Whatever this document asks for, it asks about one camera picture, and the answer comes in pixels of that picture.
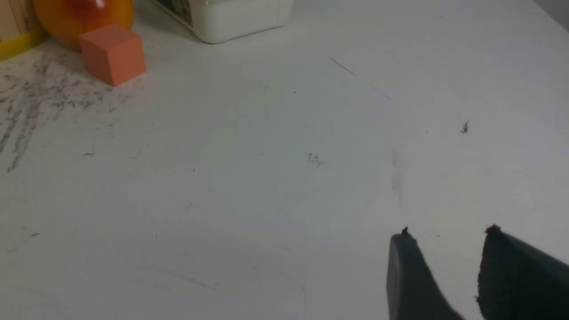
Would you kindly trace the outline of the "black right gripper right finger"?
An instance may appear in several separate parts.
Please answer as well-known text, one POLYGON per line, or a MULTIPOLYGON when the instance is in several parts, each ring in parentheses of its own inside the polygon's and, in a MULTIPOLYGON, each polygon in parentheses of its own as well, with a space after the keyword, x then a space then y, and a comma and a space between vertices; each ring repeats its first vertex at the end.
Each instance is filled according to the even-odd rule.
POLYGON ((486 229, 476 298, 486 320, 566 320, 569 266, 503 232, 486 229))

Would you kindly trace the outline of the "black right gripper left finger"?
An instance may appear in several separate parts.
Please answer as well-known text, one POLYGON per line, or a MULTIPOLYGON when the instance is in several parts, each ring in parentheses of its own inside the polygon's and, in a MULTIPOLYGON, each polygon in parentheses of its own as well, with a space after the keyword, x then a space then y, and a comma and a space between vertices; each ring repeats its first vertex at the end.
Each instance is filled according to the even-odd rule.
POLYGON ((386 294, 391 320, 463 319, 445 299, 407 227, 390 238, 386 294))

